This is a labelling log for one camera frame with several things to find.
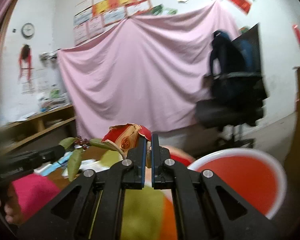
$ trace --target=wooden shelf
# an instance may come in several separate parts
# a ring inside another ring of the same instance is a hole
[[[41,137],[42,135],[44,135],[44,134],[46,134],[46,133],[48,133],[48,132],[50,132],[50,131],[58,128],[58,127],[61,127],[61,126],[65,125],[65,124],[67,124],[67,123],[69,123],[71,121],[74,121],[75,119],[76,119],[76,117],[71,117],[71,118],[69,118],[67,120],[64,120],[64,121],[60,122],[60,123],[52,125],[51,127],[47,128],[47,129],[44,129],[41,132],[38,132],[38,133],[36,133],[36,134],[34,134],[32,136],[29,136],[29,137],[23,139],[22,141],[19,141],[19,142],[14,143],[13,145],[11,145],[9,147],[6,147],[5,149],[3,149],[1,151],[1,154],[6,154],[8,152],[11,152],[11,151],[13,151],[13,150],[21,147],[22,145],[24,145],[24,144],[26,144],[26,143],[28,143],[28,142],[30,142],[30,141],[38,138],[38,137]]]
[[[25,120],[25,121],[14,122],[14,123],[5,125],[5,126],[3,126],[3,127],[0,127],[0,131],[7,130],[7,129],[12,128],[12,127],[14,127],[14,126],[17,126],[17,125],[19,125],[19,124],[21,124],[21,123],[23,123],[23,122],[28,122],[28,121],[31,121],[31,120],[33,120],[33,119],[42,117],[42,116],[44,116],[44,115],[52,114],[52,113],[54,113],[54,112],[56,112],[56,111],[60,111],[60,110],[67,109],[67,108],[72,108],[72,107],[73,107],[73,105],[67,105],[67,106],[57,107],[57,108],[55,108],[55,109],[52,109],[52,110],[50,110],[50,111],[46,111],[46,112],[43,112],[43,113],[40,113],[40,114],[34,114],[34,115],[30,116],[30,117],[29,117],[27,120]]]
[[[10,141],[14,141],[14,143],[0,147],[0,154],[4,155],[25,146],[29,142],[39,139],[54,129],[68,125],[75,119],[74,108],[72,105],[68,105],[33,115],[23,122],[15,122],[4,126],[0,129],[0,138],[4,138],[4,140],[7,141],[2,141],[2,145]],[[60,120],[60,122],[49,126],[50,122],[57,122],[58,120]]]

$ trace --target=metal screw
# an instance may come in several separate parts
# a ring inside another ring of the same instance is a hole
[[[164,161],[164,163],[167,164],[168,166],[172,166],[172,165],[174,165],[174,160],[172,160],[172,159],[166,159]]]
[[[206,178],[211,178],[213,176],[213,172],[210,171],[210,170],[205,170],[203,171],[203,175],[206,177]]]
[[[132,164],[132,160],[129,160],[129,159],[125,159],[122,161],[122,164],[124,166],[130,166]]]
[[[83,172],[83,175],[84,175],[85,177],[91,177],[91,176],[93,176],[93,174],[94,174],[94,171],[93,171],[93,170],[85,170],[85,171]]]

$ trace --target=white bowl rim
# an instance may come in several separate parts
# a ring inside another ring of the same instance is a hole
[[[270,154],[267,154],[260,150],[250,149],[250,148],[231,148],[225,149],[218,152],[214,152],[208,154],[206,156],[201,157],[200,159],[194,161],[188,166],[188,169],[196,171],[201,166],[205,165],[206,163],[224,157],[231,157],[231,156],[246,156],[246,157],[254,157],[263,163],[267,164],[269,168],[274,172],[276,181],[278,183],[278,191],[276,193],[275,201],[271,207],[271,209],[266,214],[268,219],[273,218],[273,216],[278,212],[279,208],[281,207],[285,194],[287,191],[287,177],[286,173],[282,165],[279,161],[272,157]]]

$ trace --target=red paper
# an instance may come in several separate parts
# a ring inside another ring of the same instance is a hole
[[[108,0],[110,10],[114,10],[120,6],[119,0]]]
[[[229,0],[233,2],[236,6],[242,9],[245,14],[248,14],[251,8],[252,3],[248,0]]]

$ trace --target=office chair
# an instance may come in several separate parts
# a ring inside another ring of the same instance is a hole
[[[233,72],[223,75],[222,78],[245,78],[246,80],[256,82],[254,91],[256,91],[253,103],[241,110],[236,110],[232,107],[220,105],[214,99],[197,102],[195,117],[198,122],[205,128],[218,127],[218,131],[222,132],[224,127],[231,125],[232,135],[230,140],[219,137],[214,144],[213,149],[202,153],[201,156],[207,155],[211,152],[237,147],[254,147],[254,138],[242,139],[243,124],[256,126],[256,121],[264,116],[263,100],[267,98],[267,94],[263,85],[261,75],[261,60],[260,60],[260,46],[258,36],[258,24],[242,34],[234,41],[234,45],[240,47],[242,41],[248,41],[252,45],[252,67],[254,72]],[[238,138],[236,140],[236,127],[239,126]]]

